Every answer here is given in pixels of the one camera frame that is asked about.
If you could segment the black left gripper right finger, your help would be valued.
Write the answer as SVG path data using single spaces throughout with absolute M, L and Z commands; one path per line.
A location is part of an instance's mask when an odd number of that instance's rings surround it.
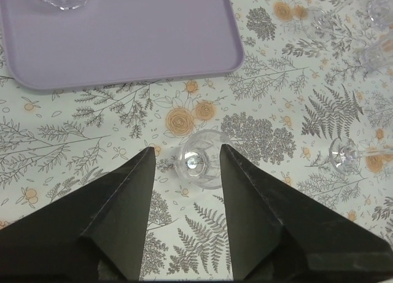
M 379 236 L 256 167 L 228 144 L 220 168 L 233 277 L 262 282 L 381 282 Z

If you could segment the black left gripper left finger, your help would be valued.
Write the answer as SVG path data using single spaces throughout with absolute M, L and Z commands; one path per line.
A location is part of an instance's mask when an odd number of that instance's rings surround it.
M 94 282 L 100 262 L 139 279 L 155 153 L 124 165 L 1 230 L 2 282 Z

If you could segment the clear champagne flute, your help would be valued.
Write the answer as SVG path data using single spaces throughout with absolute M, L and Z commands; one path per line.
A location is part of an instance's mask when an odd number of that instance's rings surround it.
M 309 7 L 306 9 L 305 19 L 301 21 L 303 31 L 314 42 L 329 41 L 334 32 L 334 16 L 354 1 L 345 0 L 329 12 L 323 11 L 318 7 Z

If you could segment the lilac plastic tray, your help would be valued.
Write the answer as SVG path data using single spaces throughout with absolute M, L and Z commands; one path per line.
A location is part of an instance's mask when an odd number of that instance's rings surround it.
M 244 59 L 230 0 L 1 0 L 6 66 L 34 90 L 218 76 Z

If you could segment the clear tipped wine glass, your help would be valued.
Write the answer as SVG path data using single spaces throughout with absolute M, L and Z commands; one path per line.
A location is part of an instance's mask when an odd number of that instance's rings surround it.
M 329 160 L 333 168 L 346 176 L 357 171 L 362 158 L 382 155 L 392 155 L 392 147 L 360 150 L 352 139 L 346 137 L 335 138 L 329 147 Z

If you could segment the small clear shot glass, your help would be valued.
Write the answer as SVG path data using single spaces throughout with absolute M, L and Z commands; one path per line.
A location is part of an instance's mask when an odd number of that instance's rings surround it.
M 217 130 L 201 130 L 189 137 L 175 157 L 174 169 L 180 179 L 202 189 L 222 187 L 220 150 L 231 145 L 230 138 Z

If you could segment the floral patterned table mat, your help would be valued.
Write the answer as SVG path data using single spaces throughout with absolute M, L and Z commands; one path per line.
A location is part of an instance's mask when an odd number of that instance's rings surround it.
M 360 150 L 392 145 L 392 68 L 365 72 L 359 52 L 387 34 L 356 0 L 329 41 L 303 31 L 306 9 L 345 0 L 231 0 L 243 66 L 219 78 L 125 83 L 46 95 L 1 68 L 1 226 L 6 227 L 153 147 L 156 175 L 141 278 L 230 280 L 221 190 L 177 177 L 176 149 L 205 129 L 225 133 L 263 170 L 392 241 L 392 156 L 344 176 L 338 137 Z

